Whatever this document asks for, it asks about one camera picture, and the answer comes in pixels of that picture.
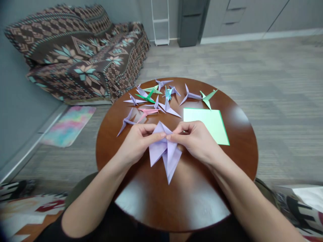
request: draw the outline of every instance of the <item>sofa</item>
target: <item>sofa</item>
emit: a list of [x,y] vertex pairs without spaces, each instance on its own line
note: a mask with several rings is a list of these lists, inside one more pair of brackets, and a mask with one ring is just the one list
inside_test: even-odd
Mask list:
[[5,28],[27,79],[68,105],[112,103],[135,86],[150,44],[139,22],[114,24],[101,5],[57,5]]

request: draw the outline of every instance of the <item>hand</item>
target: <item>hand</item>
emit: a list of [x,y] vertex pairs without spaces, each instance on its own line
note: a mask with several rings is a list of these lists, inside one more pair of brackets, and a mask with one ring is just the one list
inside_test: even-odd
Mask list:
[[148,146],[166,137],[165,133],[151,134],[156,124],[134,124],[115,156],[124,164],[139,161]]
[[192,156],[205,164],[224,154],[201,121],[180,122],[166,139],[185,146]]

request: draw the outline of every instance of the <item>floor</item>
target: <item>floor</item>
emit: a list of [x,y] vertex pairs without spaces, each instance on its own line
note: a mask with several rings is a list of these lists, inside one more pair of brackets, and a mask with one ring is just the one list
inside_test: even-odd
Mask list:
[[[269,186],[322,183],[323,36],[179,48],[152,46],[137,83],[188,77],[229,95],[246,113],[259,148],[257,176]],[[110,106],[66,149],[42,145],[16,176],[39,179],[35,194],[69,191],[95,172],[95,144]]]

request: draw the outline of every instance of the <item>tie-dye mat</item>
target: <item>tie-dye mat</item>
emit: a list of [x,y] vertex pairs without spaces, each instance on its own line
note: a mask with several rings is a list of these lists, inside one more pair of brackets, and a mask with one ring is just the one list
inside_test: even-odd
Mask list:
[[95,107],[89,106],[71,107],[44,135],[41,143],[57,147],[71,146],[95,110]]

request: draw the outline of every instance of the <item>round wooden table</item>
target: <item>round wooden table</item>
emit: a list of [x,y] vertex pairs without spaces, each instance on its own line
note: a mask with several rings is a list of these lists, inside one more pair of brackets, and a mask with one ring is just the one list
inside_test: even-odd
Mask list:
[[[186,95],[185,83],[194,94],[200,94],[201,90],[207,95],[216,89],[193,79],[173,77],[159,79],[159,81],[162,80],[174,80],[170,84],[176,87],[181,96],[172,95],[170,106],[182,117],[183,108],[208,108],[203,101],[191,98],[179,106]],[[141,88],[155,85],[157,85],[155,80],[152,80],[143,83]],[[116,137],[122,126],[122,120],[133,108],[131,103],[123,102],[130,99],[129,93],[140,99],[135,96],[136,88],[130,90],[112,105],[102,121],[96,144],[98,170],[101,170],[114,156],[131,128],[131,125],[127,124],[120,136]],[[164,104],[165,98],[162,96],[159,94],[159,102]],[[254,180],[258,165],[258,149],[256,137],[247,116],[230,97],[220,90],[210,99],[210,104],[212,109],[221,111],[229,138],[230,146],[221,146],[221,148]],[[135,108],[131,121],[137,121],[141,114],[142,112]],[[170,130],[174,130],[182,120],[172,114],[159,112],[157,115],[148,115],[141,123],[157,124],[161,121]],[[215,178],[184,147],[181,149],[183,153],[170,185],[167,182],[162,158],[150,167],[147,150],[141,160],[127,173],[115,194],[115,203],[135,220],[149,227],[169,232],[196,231],[226,218],[230,214],[230,208]]]

